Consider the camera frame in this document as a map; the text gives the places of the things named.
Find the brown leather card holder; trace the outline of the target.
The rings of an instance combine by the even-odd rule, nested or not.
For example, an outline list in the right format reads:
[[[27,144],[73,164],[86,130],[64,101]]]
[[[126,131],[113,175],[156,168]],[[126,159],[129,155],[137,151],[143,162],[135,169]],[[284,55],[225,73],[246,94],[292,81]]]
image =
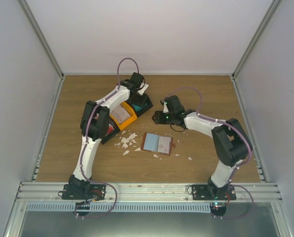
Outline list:
[[[158,135],[158,134],[145,133],[142,139],[141,150],[159,153],[157,149],[158,149],[158,141],[160,136],[161,135]],[[173,142],[173,138],[171,137],[171,139],[172,139],[171,150],[168,156],[171,155],[172,149],[175,148],[175,143]]]

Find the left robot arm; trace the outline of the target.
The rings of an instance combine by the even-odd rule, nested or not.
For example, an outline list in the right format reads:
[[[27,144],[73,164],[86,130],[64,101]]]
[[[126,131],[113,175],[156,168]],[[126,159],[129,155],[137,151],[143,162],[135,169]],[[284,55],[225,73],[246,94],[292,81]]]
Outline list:
[[[90,195],[92,165],[99,144],[113,137],[108,134],[109,127],[115,125],[115,132],[120,132],[121,124],[116,116],[111,115],[117,108],[129,109],[129,116],[138,118],[153,107],[150,97],[146,94],[148,84],[140,73],[134,72],[129,79],[119,82],[105,97],[85,104],[80,128],[82,131],[82,148],[78,164],[69,178],[70,189],[79,199]]]

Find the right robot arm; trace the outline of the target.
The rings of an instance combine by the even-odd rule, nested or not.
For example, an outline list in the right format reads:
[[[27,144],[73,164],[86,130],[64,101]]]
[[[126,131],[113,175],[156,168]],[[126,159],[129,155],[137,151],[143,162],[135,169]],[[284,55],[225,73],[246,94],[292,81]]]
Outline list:
[[[218,164],[208,179],[208,196],[218,200],[229,188],[236,170],[252,157],[252,144],[240,122],[215,119],[182,106],[176,95],[160,101],[163,109],[152,117],[155,124],[175,125],[184,130],[193,130],[213,139]]]

